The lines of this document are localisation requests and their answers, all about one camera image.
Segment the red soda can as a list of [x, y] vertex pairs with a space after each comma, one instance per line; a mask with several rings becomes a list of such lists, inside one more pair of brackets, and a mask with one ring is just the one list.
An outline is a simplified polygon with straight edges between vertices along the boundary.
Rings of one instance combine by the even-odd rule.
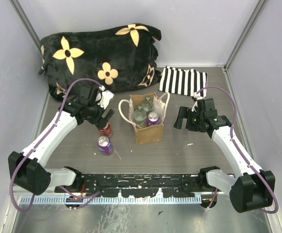
[[106, 136], [108, 138], [111, 138], [113, 135], [110, 123], [107, 123], [106, 126], [102, 129], [98, 128], [98, 132], [101, 136]]

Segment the purple soda can front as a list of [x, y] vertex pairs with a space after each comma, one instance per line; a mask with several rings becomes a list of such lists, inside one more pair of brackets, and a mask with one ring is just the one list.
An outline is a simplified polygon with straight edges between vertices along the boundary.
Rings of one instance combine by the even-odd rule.
[[107, 136], [99, 137], [97, 145], [104, 155], [111, 155], [114, 152], [113, 145]]

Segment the purple soda can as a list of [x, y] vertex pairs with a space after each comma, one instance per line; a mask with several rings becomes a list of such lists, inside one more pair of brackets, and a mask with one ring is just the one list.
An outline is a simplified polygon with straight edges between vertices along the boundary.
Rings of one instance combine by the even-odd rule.
[[156, 112], [150, 112], [147, 115], [147, 126], [153, 126], [153, 125], [158, 125], [159, 124], [159, 115]]
[[99, 137], [97, 145], [104, 155], [111, 155], [114, 152], [113, 145], [107, 136]]

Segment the clear bottle front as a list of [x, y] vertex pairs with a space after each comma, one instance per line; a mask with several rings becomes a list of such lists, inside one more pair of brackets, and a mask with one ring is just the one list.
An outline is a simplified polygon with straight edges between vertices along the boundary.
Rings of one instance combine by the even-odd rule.
[[141, 105], [134, 111], [134, 122], [139, 129], [146, 127], [147, 114]]

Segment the clear bottle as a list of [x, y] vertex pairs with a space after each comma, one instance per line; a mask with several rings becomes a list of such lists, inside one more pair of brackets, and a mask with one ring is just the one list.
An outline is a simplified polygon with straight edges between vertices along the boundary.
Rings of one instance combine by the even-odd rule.
[[146, 127], [147, 114], [141, 105], [134, 111], [134, 122], [139, 129]]
[[154, 111], [154, 105], [151, 97], [146, 97], [145, 100], [142, 102], [143, 110], [148, 115], [150, 112]]

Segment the cat print canvas bag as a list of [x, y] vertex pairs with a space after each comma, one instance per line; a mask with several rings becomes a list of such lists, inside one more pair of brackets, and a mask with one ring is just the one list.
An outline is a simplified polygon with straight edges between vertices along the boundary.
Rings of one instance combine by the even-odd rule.
[[[142, 104], [142, 102], [146, 99], [146, 97], [150, 97], [153, 100], [154, 104], [154, 112], [156, 112], [159, 116], [159, 123], [157, 125], [146, 126], [142, 129], [137, 128], [136, 123], [134, 121], [134, 112], [137, 107]], [[130, 95], [129, 100], [121, 100], [118, 104], [118, 110], [121, 117], [131, 124], [135, 131], [135, 139], [137, 145], [148, 144], [159, 142], [163, 140], [164, 133], [164, 120], [166, 117], [166, 111], [168, 107], [168, 103], [170, 100], [170, 94], [164, 93], [160, 97], [156, 93], [150, 93], [145, 95]], [[129, 105], [129, 113], [128, 117], [122, 113], [121, 105], [126, 102]]]

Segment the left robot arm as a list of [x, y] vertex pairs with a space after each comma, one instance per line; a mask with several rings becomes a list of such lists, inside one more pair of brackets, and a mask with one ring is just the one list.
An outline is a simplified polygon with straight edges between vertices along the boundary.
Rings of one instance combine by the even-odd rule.
[[104, 87], [83, 87], [74, 100], [63, 100], [52, 122], [22, 152], [8, 157], [11, 186], [35, 195], [48, 188], [64, 186], [78, 192], [83, 186], [82, 173], [71, 167], [46, 169], [45, 166], [62, 140], [84, 121], [102, 129], [114, 114], [107, 107], [114, 94]]

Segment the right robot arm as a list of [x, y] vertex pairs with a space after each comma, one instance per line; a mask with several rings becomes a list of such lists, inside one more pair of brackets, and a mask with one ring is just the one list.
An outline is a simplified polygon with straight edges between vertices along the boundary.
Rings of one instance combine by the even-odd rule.
[[197, 108], [181, 106], [174, 123], [176, 129], [207, 133], [219, 146], [228, 160], [233, 175], [217, 166], [200, 169], [198, 184], [203, 191], [217, 188], [228, 195], [235, 211], [239, 213], [262, 209], [274, 200], [275, 176], [264, 171], [248, 154], [237, 138], [232, 124], [224, 115], [218, 115], [212, 98], [197, 100]]

